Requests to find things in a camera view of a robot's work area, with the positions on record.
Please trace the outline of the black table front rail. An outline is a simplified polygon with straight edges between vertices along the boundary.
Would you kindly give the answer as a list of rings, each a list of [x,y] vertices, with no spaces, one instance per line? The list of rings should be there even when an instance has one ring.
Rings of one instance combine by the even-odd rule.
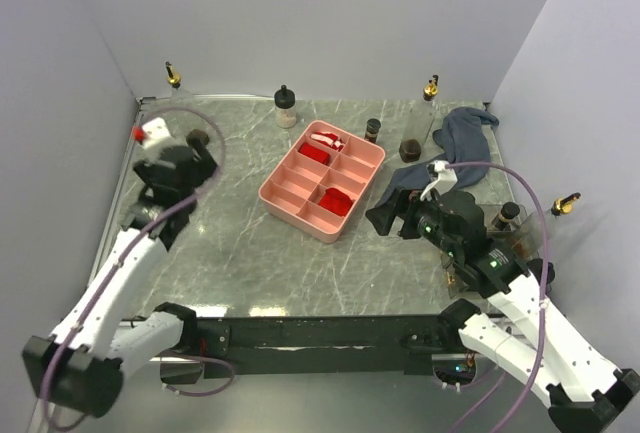
[[[200,318],[180,354],[223,360],[238,375],[402,372],[430,375],[433,362],[468,350],[433,314]]]

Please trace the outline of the oil bottle gold spout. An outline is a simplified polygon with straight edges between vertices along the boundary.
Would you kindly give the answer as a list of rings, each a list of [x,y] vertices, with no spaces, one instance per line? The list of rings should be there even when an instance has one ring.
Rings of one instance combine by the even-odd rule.
[[[571,213],[575,202],[581,199],[579,192],[556,199],[550,208],[544,212],[545,224],[540,216],[533,212],[506,239],[506,243],[522,258],[535,256],[543,247],[543,232],[551,240],[556,231],[562,226],[562,217]]]

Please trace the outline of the red folded cloth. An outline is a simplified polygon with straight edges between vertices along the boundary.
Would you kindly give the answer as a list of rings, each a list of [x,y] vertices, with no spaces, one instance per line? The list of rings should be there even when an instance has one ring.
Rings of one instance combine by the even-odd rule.
[[[298,152],[322,165],[329,166],[331,163],[331,155],[329,153],[309,143],[303,143]]]

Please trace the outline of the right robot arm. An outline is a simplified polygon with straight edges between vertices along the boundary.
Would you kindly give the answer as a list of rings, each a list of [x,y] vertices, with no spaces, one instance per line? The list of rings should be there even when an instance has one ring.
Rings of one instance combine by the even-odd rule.
[[[443,310],[438,339],[450,351],[464,347],[489,358],[547,408],[561,432],[603,432],[639,393],[639,375],[603,357],[548,300],[541,298],[542,261],[526,261],[507,243],[520,214],[505,203],[491,223],[468,192],[398,189],[366,217],[381,236],[401,219],[399,236],[436,246],[472,291],[504,314],[520,338],[501,329],[465,298]]]

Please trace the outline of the red white striped cloth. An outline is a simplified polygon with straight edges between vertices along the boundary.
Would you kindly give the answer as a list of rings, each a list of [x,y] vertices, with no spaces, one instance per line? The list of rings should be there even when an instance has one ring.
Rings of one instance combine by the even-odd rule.
[[[345,142],[336,134],[332,132],[315,132],[310,134],[310,138],[313,141],[321,143],[328,148],[331,148],[335,151],[341,151]]]

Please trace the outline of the blue grey towel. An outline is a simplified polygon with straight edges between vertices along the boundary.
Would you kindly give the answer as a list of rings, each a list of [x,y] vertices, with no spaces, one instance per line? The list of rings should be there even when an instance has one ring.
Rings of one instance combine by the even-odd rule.
[[[497,127],[499,119],[488,111],[473,107],[457,107],[443,119],[439,129],[433,132],[432,138],[442,153],[426,162],[416,163],[397,169],[375,204],[380,208],[386,204],[394,191],[400,189],[423,190],[431,181],[427,164],[445,160],[449,163],[490,162],[489,143],[483,127]]]

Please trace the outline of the clear acrylic organizer rack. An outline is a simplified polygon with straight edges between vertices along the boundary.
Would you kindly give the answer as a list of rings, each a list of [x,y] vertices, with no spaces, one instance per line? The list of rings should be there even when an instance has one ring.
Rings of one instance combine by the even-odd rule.
[[[501,211],[502,204],[480,204],[480,208],[484,212],[485,226],[488,234],[492,237],[504,239],[514,233],[520,224],[526,218],[526,211],[522,205],[519,205],[519,214],[511,219],[504,230],[496,230],[492,226],[493,219]],[[479,293],[468,286],[459,275],[455,272],[453,260],[445,253],[440,253],[441,268],[443,270],[444,285],[449,299],[465,298],[468,300],[480,300]]]

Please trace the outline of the spice shaker black cap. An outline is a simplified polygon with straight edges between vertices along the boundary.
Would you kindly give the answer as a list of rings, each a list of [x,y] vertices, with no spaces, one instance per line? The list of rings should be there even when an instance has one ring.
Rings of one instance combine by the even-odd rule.
[[[373,144],[377,143],[378,134],[381,128],[381,122],[376,118],[370,118],[366,122],[364,139]]]
[[[501,206],[501,209],[491,221],[490,227],[493,231],[507,231],[519,214],[520,207],[518,204],[506,202]]]

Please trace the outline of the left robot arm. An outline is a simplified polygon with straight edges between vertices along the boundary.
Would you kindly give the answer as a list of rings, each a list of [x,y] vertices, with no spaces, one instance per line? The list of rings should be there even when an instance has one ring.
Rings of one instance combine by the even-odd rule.
[[[163,303],[143,323],[117,333],[124,311],[146,276],[189,225],[201,186],[218,165],[198,138],[167,144],[134,165],[143,188],[130,208],[107,261],[70,313],[47,337],[31,337],[22,359],[42,407],[50,404],[100,418],[126,378],[166,351],[200,349],[194,310]]]

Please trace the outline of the pink divided tray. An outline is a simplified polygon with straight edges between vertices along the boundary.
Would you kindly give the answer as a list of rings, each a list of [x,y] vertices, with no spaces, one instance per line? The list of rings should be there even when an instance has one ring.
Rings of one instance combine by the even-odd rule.
[[[332,132],[345,146],[335,151],[313,141],[311,133]],[[309,143],[331,155],[329,166],[322,165],[298,152],[303,143]],[[315,120],[284,155],[259,189],[259,198],[268,212],[276,218],[309,234],[317,240],[331,244],[344,230],[356,206],[373,182],[385,160],[384,149],[357,137],[330,123]],[[346,217],[332,214],[318,205],[327,188],[338,188],[354,200]]]

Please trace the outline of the red knitted cloth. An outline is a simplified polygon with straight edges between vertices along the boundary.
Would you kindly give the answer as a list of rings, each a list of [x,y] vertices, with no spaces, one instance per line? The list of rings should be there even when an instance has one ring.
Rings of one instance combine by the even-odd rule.
[[[351,197],[334,187],[327,188],[318,202],[320,207],[339,217],[346,217],[353,204]]]

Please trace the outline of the salt jar black lid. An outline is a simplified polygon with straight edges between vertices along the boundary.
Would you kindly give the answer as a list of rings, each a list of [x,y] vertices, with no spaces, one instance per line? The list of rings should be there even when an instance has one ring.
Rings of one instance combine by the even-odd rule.
[[[289,89],[286,85],[282,85],[274,93],[274,105],[276,124],[280,128],[289,129],[296,125],[296,96],[293,90]]]

